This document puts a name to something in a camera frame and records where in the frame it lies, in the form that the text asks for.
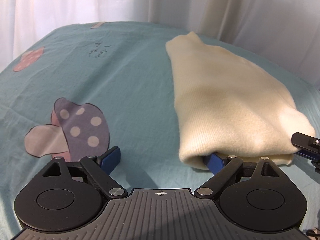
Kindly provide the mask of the cream knit sweater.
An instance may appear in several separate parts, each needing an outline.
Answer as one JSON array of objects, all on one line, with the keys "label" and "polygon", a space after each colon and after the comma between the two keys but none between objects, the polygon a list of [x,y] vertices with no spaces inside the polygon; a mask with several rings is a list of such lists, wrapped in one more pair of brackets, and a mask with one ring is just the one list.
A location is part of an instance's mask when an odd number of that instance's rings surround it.
[{"label": "cream knit sweater", "polygon": [[289,165],[297,152],[292,135],[316,135],[288,89],[255,63],[207,45],[192,32],[165,47],[184,164],[204,170],[203,158],[216,153]]}]

